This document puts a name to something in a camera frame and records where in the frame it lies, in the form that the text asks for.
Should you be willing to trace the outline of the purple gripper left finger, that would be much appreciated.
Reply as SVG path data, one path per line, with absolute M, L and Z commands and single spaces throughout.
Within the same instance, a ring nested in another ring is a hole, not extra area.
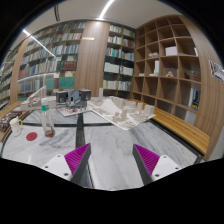
M 56 154 L 42 169 L 78 184 L 91 154 L 91 144 L 78 147 L 66 155 Z

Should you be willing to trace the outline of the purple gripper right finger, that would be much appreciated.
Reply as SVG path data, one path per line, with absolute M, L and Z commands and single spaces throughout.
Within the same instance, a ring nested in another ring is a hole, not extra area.
M 167 155 L 159 156 L 137 144 L 133 145 L 133 156 L 144 185 L 181 170 Z

